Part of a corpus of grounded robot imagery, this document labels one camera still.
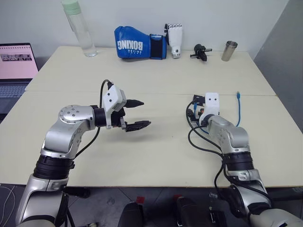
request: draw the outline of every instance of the blue boxing glove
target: blue boxing glove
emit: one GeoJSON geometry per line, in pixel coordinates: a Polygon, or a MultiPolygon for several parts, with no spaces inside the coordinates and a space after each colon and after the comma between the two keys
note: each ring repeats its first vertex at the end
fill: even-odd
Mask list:
{"type": "Polygon", "coordinates": [[[119,58],[166,58],[166,40],[162,35],[146,35],[133,27],[115,29],[119,58]]]}

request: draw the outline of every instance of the blue cable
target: blue cable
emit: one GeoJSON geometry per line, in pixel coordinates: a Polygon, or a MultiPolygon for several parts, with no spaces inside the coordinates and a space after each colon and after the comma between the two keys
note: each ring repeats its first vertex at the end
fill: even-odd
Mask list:
{"type": "MultiPolygon", "coordinates": [[[[237,91],[237,100],[238,100],[238,115],[239,115],[239,118],[238,118],[238,123],[237,123],[237,125],[236,125],[236,127],[238,127],[239,126],[239,124],[240,124],[240,121],[241,121],[241,105],[240,105],[240,92],[239,91],[237,91]]],[[[195,114],[195,116],[196,116],[196,107],[197,107],[197,105],[196,105],[196,103],[194,103],[194,114],[195,114]]]]}

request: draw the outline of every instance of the laptop screen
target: laptop screen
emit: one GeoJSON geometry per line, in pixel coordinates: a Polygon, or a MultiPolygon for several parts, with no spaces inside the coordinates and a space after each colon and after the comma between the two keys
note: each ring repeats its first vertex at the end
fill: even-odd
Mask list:
{"type": "Polygon", "coordinates": [[[31,79],[37,73],[30,44],[0,44],[0,79],[31,79]]]}

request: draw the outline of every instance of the white prosthetic hand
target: white prosthetic hand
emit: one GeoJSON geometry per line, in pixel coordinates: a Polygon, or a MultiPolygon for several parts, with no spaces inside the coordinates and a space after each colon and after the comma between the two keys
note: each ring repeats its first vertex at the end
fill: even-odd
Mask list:
{"type": "Polygon", "coordinates": [[[171,46],[171,54],[173,58],[181,56],[182,44],[182,25],[181,24],[165,24],[166,41],[171,46]]]}

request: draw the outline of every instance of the laptop keyboard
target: laptop keyboard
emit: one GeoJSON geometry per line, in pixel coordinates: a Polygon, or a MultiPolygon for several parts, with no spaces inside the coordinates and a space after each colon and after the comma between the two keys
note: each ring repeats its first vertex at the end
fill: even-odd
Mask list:
{"type": "Polygon", "coordinates": [[[0,86],[0,98],[20,98],[26,86],[0,86]]]}

